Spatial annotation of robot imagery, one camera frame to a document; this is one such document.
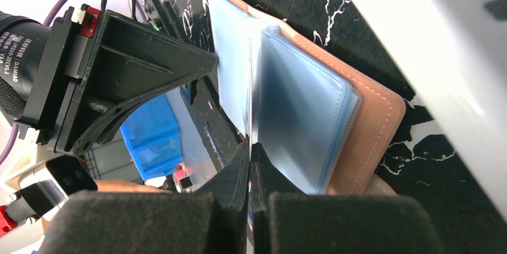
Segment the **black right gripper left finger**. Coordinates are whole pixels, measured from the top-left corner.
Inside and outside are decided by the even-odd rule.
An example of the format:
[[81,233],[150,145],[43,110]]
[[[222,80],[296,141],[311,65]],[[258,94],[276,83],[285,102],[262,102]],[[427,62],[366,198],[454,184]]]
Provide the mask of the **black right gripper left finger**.
[[81,191],[47,230],[40,253],[245,253],[249,148],[187,194]]

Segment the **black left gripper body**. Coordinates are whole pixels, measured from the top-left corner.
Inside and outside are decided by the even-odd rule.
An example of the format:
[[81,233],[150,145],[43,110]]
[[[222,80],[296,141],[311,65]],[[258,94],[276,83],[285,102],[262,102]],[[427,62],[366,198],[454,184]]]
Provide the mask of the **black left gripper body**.
[[36,143],[51,152],[82,154],[94,139],[71,138],[78,124],[78,86],[90,64],[101,12],[89,5],[71,7],[52,27],[16,17],[16,123],[38,131]]

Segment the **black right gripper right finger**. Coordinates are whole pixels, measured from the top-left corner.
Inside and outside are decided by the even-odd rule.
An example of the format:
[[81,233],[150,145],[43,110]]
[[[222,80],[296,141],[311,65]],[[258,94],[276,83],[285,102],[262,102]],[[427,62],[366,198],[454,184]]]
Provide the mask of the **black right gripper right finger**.
[[429,215],[399,195],[308,195],[251,153],[255,253],[441,253]]

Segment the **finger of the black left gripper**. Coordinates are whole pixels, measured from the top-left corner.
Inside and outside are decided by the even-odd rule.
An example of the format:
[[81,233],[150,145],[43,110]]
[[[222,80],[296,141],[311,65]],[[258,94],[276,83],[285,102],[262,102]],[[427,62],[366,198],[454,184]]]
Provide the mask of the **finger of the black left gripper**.
[[81,155],[109,142],[140,105],[214,71],[217,57],[113,11],[87,43],[55,123],[55,150]]

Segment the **black credit card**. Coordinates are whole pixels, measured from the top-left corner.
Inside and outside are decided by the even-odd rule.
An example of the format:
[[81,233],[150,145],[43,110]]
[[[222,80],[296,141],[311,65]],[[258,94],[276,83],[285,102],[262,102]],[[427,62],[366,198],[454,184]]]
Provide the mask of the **black credit card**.
[[[252,39],[248,39],[248,50],[249,50],[249,64],[248,64],[248,88],[247,88],[247,105],[246,105],[246,115],[245,115],[245,128],[246,128],[246,138],[248,141],[248,158],[251,160],[252,156],[252,62],[253,62],[253,51],[252,51]],[[251,182],[251,174],[249,173],[249,182],[248,182],[248,206],[247,206],[247,250],[246,253],[255,253],[254,250],[254,234],[253,234],[253,214],[252,214],[252,182]]]

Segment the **brown leather card holder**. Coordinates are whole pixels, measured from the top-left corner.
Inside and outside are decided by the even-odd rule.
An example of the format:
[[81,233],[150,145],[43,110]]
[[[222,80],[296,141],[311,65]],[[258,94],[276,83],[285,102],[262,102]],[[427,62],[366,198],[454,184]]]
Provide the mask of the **brown leather card holder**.
[[246,137],[252,39],[252,143],[307,194],[392,195],[374,172],[404,115],[402,97],[243,0],[207,0],[219,104]]

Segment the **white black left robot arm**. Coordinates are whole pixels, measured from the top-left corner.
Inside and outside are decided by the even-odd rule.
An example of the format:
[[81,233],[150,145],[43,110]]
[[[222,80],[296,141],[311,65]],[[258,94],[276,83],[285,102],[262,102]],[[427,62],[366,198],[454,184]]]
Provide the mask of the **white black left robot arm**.
[[52,26],[1,14],[1,109],[71,156],[110,142],[147,101],[212,72],[217,57],[111,10],[69,8]]

